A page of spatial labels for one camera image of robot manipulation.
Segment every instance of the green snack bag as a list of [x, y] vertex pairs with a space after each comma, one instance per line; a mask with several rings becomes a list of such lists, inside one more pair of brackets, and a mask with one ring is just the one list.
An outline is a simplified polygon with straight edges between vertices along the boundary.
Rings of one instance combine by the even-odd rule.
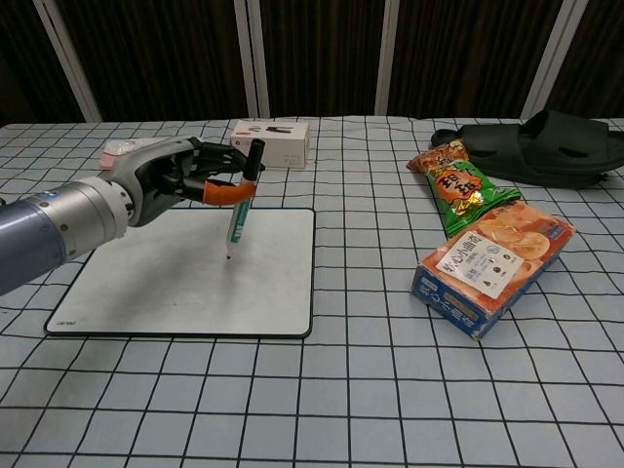
[[522, 197], [517, 188], [498, 188], [468, 160], [461, 140], [419, 154], [408, 168], [427, 175], [437, 191], [445, 230], [453, 237], [494, 207]]

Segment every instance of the orange biscuit box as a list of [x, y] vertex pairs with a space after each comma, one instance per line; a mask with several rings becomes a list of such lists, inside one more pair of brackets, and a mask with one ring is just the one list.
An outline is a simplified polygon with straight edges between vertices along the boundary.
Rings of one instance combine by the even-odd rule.
[[573, 235], [524, 202], [495, 208], [424, 258], [411, 292], [481, 339]]

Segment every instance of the black slipper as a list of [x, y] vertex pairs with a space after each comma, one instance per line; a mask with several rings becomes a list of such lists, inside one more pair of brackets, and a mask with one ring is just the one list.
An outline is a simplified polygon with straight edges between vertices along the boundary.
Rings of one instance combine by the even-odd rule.
[[438, 130], [434, 146], [462, 138], [470, 161], [489, 176], [578, 188], [624, 165], [624, 133], [603, 122], [543, 110], [524, 125], [466, 125]]

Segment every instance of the green marker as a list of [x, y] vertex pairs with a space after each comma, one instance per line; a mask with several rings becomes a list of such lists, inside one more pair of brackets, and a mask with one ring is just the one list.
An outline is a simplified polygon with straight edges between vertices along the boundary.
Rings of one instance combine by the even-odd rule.
[[[264, 151], [264, 141], [261, 139], [254, 139], [252, 141], [252, 147], [250, 148], [250, 154], [247, 157], [245, 168], [243, 169], [243, 176], [241, 177], [241, 183], [257, 184], [257, 176], [260, 172], [260, 160], [262, 159], [262, 152]], [[232, 211], [232, 218], [230, 219], [230, 227], [227, 230], [227, 257], [231, 258], [236, 251], [241, 237], [243, 237], [243, 227], [245, 226], [245, 220], [247, 219], [247, 213], [250, 210], [252, 200], [247, 200], [243, 203], [238, 203], [234, 206]]]

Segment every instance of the white tablecloth with grid lines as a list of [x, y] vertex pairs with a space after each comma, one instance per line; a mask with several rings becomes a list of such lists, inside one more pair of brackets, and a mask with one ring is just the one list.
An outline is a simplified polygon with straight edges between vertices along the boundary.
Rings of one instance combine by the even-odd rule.
[[[478, 343], [408, 293], [445, 235], [405, 162], [491, 120], [298, 120], [307, 168], [266, 171], [253, 205], [317, 212], [310, 336], [47, 337], [71, 262], [0, 297], [0, 467], [624, 466], [624, 172], [518, 184], [578, 234]], [[10, 125], [0, 196], [96, 175], [108, 138], [227, 142], [234, 125]]]

